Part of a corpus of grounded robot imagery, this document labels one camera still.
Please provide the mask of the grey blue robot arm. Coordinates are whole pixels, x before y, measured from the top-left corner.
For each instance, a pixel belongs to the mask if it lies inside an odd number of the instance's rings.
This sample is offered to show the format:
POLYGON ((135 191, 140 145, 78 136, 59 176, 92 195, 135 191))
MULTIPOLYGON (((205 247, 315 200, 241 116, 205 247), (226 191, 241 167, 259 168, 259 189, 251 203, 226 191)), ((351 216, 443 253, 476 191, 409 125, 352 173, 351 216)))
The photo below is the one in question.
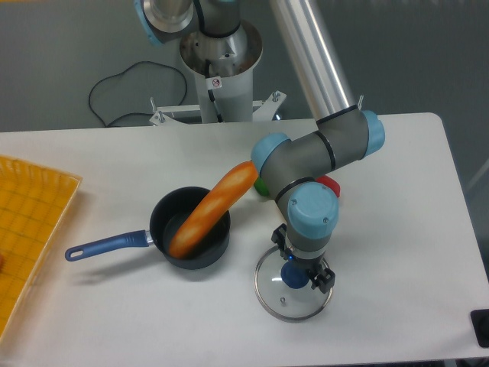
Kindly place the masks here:
MULTIPOLYGON (((317 129, 297 140, 262 138, 251 159, 286 220, 273 234, 287 262, 283 281, 328 291, 335 276, 321 260, 338 204, 319 180, 378 151, 385 131, 375 113, 354 101, 316 2, 270 5, 317 129)), ((137 1, 134 7, 151 42, 180 41, 180 56, 196 76, 203 122, 255 118, 250 72, 263 48, 257 30, 241 18, 239 2, 137 1)))

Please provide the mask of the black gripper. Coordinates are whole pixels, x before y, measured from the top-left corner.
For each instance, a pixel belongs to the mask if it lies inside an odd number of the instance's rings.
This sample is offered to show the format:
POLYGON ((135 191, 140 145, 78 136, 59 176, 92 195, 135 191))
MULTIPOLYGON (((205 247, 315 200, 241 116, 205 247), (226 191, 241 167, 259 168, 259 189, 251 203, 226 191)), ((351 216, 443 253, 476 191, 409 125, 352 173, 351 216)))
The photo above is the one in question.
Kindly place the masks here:
POLYGON ((323 264, 320 264, 324 257, 325 249, 314 252, 305 252, 294 247, 286 246, 287 225, 280 224, 272 233, 271 241, 280 252, 281 258, 291 261, 298 268, 307 269, 306 275, 310 279, 311 288, 319 289, 323 294, 327 294, 335 285, 335 273, 323 264))

